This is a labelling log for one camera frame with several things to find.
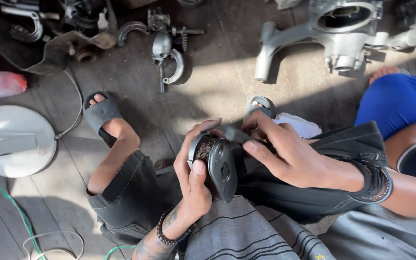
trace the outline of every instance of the blue shorts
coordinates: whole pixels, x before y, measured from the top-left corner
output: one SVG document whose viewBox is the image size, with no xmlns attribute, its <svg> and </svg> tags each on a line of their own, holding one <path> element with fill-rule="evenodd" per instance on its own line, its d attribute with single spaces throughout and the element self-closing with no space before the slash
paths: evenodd
<svg viewBox="0 0 416 260">
<path fill-rule="evenodd" d="M 375 80 L 362 96 L 354 125 L 374 120 L 386 140 L 416 122 L 416 77 L 388 74 Z"/>
</svg>

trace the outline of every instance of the air filter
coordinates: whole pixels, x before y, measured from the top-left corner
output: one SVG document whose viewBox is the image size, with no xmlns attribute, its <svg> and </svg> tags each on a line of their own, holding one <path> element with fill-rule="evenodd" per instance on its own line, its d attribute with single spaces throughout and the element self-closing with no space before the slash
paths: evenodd
<svg viewBox="0 0 416 260">
<path fill-rule="evenodd" d="M 203 132 L 192 141 L 188 152 L 188 165 L 192 169 L 193 162 L 202 160 L 208 168 L 205 186 L 213 198 L 224 203 L 232 201 L 237 189 L 237 172 L 234 155 L 229 140 L 213 138 L 210 133 Z"/>
</svg>

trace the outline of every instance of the metal bracket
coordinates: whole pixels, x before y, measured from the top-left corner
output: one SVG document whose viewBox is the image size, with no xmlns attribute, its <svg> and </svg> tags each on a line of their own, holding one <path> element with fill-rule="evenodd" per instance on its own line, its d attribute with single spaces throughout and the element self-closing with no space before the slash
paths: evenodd
<svg viewBox="0 0 416 260">
<path fill-rule="evenodd" d="M 145 23 L 137 21 L 125 23 L 118 32 L 118 45 L 120 47 L 124 46 L 124 40 L 128 36 L 128 33 L 133 30 L 141 31 L 147 36 L 150 35 L 150 29 L 147 27 L 147 25 L 145 25 Z"/>
<path fill-rule="evenodd" d="M 182 73 L 184 72 L 184 59 L 182 59 L 182 55 L 179 51 L 172 49 L 171 58 L 176 60 L 176 72 L 170 78 L 164 78 L 163 83 L 165 84 L 173 84 L 179 78 L 181 78 Z"/>
<path fill-rule="evenodd" d="M 35 25 L 33 32 L 29 32 L 21 25 L 12 25 L 11 29 L 9 30 L 12 38 L 24 43 L 33 43 L 41 39 L 41 36 L 43 36 L 43 25 L 41 24 L 39 15 L 36 12 L 4 5 L 1 6 L 1 12 L 5 14 L 30 17 L 33 20 Z"/>
</svg>

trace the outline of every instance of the hand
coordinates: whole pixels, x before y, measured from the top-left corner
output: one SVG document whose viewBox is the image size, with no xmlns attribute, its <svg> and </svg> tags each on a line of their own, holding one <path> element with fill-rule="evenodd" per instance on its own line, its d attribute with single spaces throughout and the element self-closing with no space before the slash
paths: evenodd
<svg viewBox="0 0 416 260">
<path fill-rule="evenodd" d="M 205 186 L 207 167 L 202 160 L 195 160 L 193 170 L 189 168 L 190 145 L 194 138 L 204 131 L 211 130 L 221 124 L 221 118 L 207 120 L 196 125 L 185 136 L 181 150 L 174 161 L 174 170 L 181 185 L 182 201 L 179 204 L 179 212 L 190 224 L 197 221 L 201 216 L 208 213 L 211 208 L 211 193 Z M 219 134 L 220 131 L 212 130 L 212 134 Z"/>
<path fill-rule="evenodd" d="M 261 111 L 253 112 L 242 130 L 256 139 L 266 139 L 272 143 L 277 156 L 256 141 L 245 142 L 243 148 L 275 177 L 293 186 L 329 188 L 334 183 L 330 184 L 328 179 L 333 179 L 335 171 L 351 167 L 348 163 L 320 155 L 298 135 L 292 125 L 276 124 Z"/>
</svg>

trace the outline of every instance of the black slide sandal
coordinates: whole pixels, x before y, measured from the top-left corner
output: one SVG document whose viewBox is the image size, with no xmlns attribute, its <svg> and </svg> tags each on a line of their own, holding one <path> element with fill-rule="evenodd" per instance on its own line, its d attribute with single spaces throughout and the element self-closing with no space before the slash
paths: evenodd
<svg viewBox="0 0 416 260">
<path fill-rule="evenodd" d="M 89 104 L 90 100 L 94 99 L 96 94 L 101 94 L 105 97 L 105 100 L 97 102 L 95 105 L 91 106 Z M 90 94 L 83 103 L 83 115 L 89 125 L 94 129 L 102 140 L 107 144 L 109 148 L 115 144 L 117 139 L 102 129 L 102 125 L 114 118 L 123 118 L 120 111 L 118 110 L 117 104 L 112 100 L 110 95 L 103 91 L 97 91 Z"/>
<path fill-rule="evenodd" d="M 258 102 L 259 104 L 262 104 L 264 107 L 251 104 L 254 101 Z M 243 122 L 245 123 L 246 119 L 251 115 L 251 113 L 253 113 L 256 110 L 260 110 L 272 119 L 274 119 L 276 115 L 274 103 L 272 103 L 272 101 L 269 98 L 263 96 L 254 96 L 250 98 L 246 103 Z"/>
</svg>

